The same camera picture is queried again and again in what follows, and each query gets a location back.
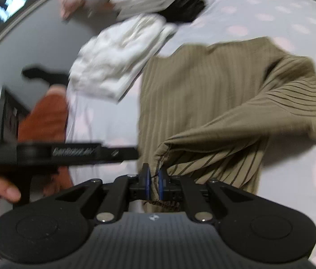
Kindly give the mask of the folded black clothes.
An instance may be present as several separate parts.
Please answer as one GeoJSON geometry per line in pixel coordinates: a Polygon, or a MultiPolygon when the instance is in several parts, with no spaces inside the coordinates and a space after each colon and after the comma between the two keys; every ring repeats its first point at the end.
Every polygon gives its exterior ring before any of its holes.
{"type": "Polygon", "coordinates": [[[193,22],[205,9],[205,0],[175,0],[166,9],[159,12],[159,15],[170,23],[193,22]]]}

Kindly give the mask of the folded white gauze garment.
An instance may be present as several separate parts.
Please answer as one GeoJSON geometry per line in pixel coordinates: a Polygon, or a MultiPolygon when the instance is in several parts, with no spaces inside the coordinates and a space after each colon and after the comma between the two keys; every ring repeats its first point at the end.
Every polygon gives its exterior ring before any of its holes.
{"type": "Polygon", "coordinates": [[[70,68],[71,87],[120,101],[145,64],[177,31],[158,14],[140,14],[105,28],[78,52],[70,68]]]}

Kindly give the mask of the olive striped pants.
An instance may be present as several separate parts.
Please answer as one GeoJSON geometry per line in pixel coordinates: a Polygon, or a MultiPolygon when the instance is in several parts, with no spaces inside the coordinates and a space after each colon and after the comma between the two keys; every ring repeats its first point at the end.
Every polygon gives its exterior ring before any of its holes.
{"type": "Polygon", "coordinates": [[[184,44],[152,57],[142,73],[138,149],[150,166],[147,212],[176,212],[159,197],[158,173],[198,184],[220,180],[256,193],[269,141],[277,135],[316,140],[313,61],[269,38],[184,44]]]}

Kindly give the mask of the black sock foot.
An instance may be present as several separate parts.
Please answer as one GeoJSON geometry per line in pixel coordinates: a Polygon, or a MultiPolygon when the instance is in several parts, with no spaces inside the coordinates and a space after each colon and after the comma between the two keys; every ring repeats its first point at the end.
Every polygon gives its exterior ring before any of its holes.
{"type": "Polygon", "coordinates": [[[42,80],[48,85],[63,85],[68,86],[69,76],[64,73],[49,72],[38,66],[28,67],[21,71],[22,76],[29,80],[42,80]]]}

